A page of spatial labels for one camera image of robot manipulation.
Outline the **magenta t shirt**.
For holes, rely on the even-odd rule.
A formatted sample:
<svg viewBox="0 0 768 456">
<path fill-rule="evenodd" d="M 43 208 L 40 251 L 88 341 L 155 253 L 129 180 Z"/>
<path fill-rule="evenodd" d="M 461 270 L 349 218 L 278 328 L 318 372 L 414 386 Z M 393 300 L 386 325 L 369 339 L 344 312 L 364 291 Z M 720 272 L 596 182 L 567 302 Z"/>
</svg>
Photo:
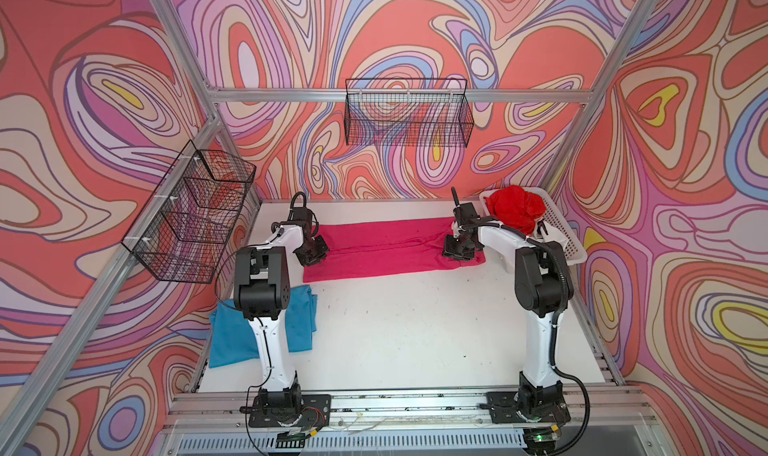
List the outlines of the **magenta t shirt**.
<svg viewBox="0 0 768 456">
<path fill-rule="evenodd" d="M 329 251 L 325 259 L 303 272 L 305 283 L 371 278 L 479 266 L 479 252 L 468 261 L 443 255 L 452 234 L 451 218 L 328 225 L 320 229 Z"/>
</svg>

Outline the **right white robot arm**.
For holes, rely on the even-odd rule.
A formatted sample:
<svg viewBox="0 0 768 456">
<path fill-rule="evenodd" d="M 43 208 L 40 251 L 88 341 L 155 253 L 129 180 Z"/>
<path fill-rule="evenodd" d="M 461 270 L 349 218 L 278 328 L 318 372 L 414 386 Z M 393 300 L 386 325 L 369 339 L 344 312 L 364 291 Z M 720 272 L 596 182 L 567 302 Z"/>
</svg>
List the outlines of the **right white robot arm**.
<svg viewBox="0 0 768 456">
<path fill-rule="evenodd" d="M 454 202 L 452 233 L 444 240 L 443 255 L 470 261 L 490 248 L 514 262 L 514 295 L 526 311 L 525 362 L 517 390 L 486 394 L 485 408 L 495 424 L 554 423 L 571 420 L 564 396 L 564 381 L 575 383 L 585 404 L 583 421 L 590 414 L 586 385 L 561 370 L 557 345 L 562 318 L 575 288 L 564 249 L 557 241 L 538 240 L 490 216 L 482 217 L 471 203 Z"/>
</svg>

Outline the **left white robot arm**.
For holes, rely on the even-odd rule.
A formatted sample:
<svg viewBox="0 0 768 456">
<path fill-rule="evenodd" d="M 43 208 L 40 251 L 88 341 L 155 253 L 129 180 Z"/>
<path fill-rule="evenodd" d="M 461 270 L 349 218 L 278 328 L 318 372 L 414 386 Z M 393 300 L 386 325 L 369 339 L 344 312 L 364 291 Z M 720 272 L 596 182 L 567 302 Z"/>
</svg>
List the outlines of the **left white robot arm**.
<svg viewBox="0 0 768 456">
<path fill-rule="evenodd" d="M 246 390 L 240 408 L 248 429 L 280 427 L 288 434 L 311 433 L 327 424 L 329 403 L 302 396 L 298 371 L 290 359 L 285 311 L 291 298 L 289 259 L 303 267 L 322 262 L 328 246 L 305 193 L 294 194 L 286 219 L 271 226 L 263 243 L 235 253 L 233 303 L 255 337 L 261 382 Z"/>
</svg>

